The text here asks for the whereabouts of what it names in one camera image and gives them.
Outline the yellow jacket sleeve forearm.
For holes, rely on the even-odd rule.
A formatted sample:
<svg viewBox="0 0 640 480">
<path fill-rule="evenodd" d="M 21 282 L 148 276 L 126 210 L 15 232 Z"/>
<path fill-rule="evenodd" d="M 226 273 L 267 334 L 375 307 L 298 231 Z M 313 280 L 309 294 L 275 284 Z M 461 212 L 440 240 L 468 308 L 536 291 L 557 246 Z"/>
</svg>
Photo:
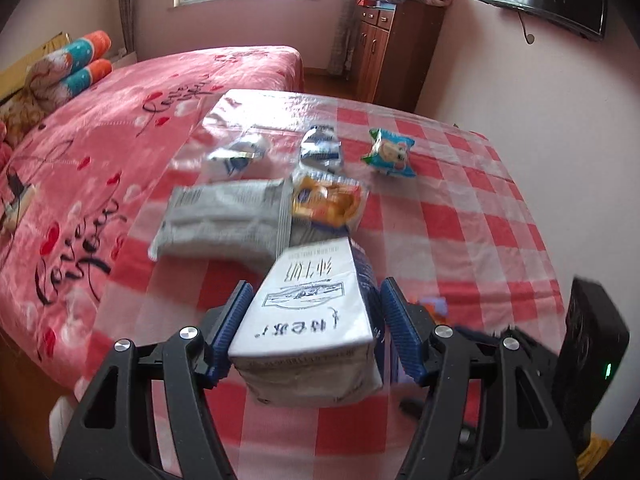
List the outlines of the yellow jacket sleeve forearm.
<svg viewBox="0 0 640 480">
<path fill-rule="evenodd" d="M 579 479 L 585 480 L 588 474 L 596 468 L 597 464 L 612 448 L 613 441 L 597 434 L 590 434 L 587 447 L 576 458 Z"/>
</svg>

